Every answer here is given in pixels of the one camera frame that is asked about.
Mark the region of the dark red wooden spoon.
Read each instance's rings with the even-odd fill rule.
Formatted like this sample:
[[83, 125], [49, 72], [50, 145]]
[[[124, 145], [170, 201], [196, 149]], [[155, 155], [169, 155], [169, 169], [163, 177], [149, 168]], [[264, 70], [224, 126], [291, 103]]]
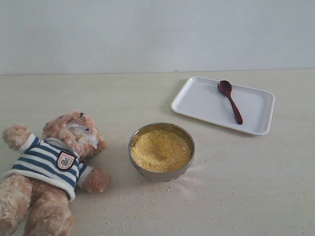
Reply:
[[235, 120], [239, 125], [243, 124], [243, 118], [239, 112], [239, 109], [237, 108], [236, 104], [234, 103], [233, 99], [232, 99], [232, 85], [229, 81], [226, 80], [221, 80], [218, 82], [217, 84], [217, 88], [218, 90], [227, 97], [227, 99], [230, 102], [230, 105], [232, 107], [232, 111], [234, 113], [235, 116]]

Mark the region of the pink teddy bear striped sweater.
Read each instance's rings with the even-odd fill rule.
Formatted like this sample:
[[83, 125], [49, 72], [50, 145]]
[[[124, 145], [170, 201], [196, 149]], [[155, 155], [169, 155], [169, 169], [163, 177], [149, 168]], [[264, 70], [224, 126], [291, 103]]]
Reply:
[[41, 137], [23, 125], [7, 128], [2, 137], [21, 155], [3, 174], [1, 235], [13, 234], [21, 222], [26, 236], [69, 235], [75, 189], [98, 193], [111, 182], [102, 168], [86, 164], [105, 148], [93, 118], [74, 111], [46, 123]]

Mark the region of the steel bowl of yellow grain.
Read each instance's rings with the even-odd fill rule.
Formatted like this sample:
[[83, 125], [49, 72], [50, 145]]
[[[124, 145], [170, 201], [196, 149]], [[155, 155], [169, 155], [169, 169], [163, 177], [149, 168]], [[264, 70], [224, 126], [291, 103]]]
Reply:
[[143, 177], [154, 182], [170, 182], [191, 166], [195, 143], [180, 126], [156, 122], [134, 132], [128, 153], [132, 165]]

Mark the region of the white rectangular plastic tray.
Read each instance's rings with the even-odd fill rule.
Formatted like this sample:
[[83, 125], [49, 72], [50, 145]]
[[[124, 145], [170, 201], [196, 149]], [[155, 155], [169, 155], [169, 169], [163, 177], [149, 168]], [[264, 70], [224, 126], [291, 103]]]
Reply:
[[194, 76], [185, 82], [171, 103], [172, 111], [251, 135], [269, 132], [275, 97], [272, 93], [232, 85], [232, 99], [243, 118], [238, 124], [228, 98], [218, 90], [218, 81]]

